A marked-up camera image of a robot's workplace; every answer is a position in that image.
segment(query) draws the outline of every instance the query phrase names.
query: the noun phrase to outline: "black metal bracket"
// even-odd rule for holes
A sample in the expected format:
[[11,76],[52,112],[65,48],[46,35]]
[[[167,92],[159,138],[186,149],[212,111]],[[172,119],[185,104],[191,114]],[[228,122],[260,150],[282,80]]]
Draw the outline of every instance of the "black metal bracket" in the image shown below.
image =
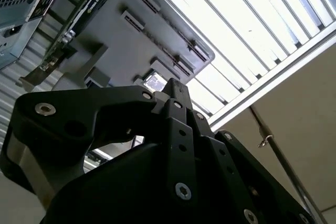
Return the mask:
[[[171,79],[164,91],[26,94],[0,168],[38,196],[43,224],[99,223],[111,214],[114,222],[314,223],[232,134],[211,132],[185,85]],[[84,174],[88,150],[134,135],[144,143]]]

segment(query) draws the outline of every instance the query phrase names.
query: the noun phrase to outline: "metal pipe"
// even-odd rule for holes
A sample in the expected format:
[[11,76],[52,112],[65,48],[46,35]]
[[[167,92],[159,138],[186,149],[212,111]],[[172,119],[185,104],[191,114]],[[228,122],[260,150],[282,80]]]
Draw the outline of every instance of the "metal pipe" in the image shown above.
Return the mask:
[[288,160],[284,156],[283,152],[275,142],[274,136],[270,130],[270,128],[264,123],[261,116],[258,114],[254,106],[250,106],[250,110],[252,115],[254,116],[256,122],[259,125],[259,131],[263,138],[263,142],[259,145],[259,147],[264,147],[269,143],[272,150],[274,151],[275,155],[277,156],[280,164],[282,165],[283,169],[285,170],[287,176],[289,177],[290,181],[293,184],[296,192],[298,193],[300,199],[302,200],[303,204],[305,205],[306,211],[310,214],[310,216],[314,219],[315,223],[317,224],[328,224],[324,216],[322,215],[319,208],[316,206],[310,195],[308,194],[307,190],[303,186],[302,182],[300,181],[299,177],[294,172],[293,168],[289,164]]

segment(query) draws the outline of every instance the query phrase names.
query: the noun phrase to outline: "electronic device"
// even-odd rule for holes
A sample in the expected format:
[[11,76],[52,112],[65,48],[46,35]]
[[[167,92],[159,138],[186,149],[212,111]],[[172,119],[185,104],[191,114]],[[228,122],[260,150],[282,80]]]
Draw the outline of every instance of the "electronic device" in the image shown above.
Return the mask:
[[0,69],[19,58],[52,2],[0,0]]

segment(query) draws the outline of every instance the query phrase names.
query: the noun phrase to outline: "white ceiling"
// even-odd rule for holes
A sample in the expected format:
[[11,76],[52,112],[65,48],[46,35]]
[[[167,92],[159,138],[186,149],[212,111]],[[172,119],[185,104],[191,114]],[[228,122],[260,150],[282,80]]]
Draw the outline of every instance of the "white ceiling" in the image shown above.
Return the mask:
[[[255,103],[308,192],[323,210],[336,205],[336,45]],[[232,132],[295,197],[285,172],[245,110],[222,129]]]

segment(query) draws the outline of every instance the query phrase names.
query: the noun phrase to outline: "louvered light fixture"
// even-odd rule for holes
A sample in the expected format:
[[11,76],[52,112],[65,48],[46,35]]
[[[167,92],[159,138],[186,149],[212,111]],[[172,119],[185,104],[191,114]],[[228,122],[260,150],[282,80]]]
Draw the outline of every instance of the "louvered light fixture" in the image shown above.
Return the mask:
[[167,0],[215,52],[188,84],[217,130],[336,42],[336,0]]

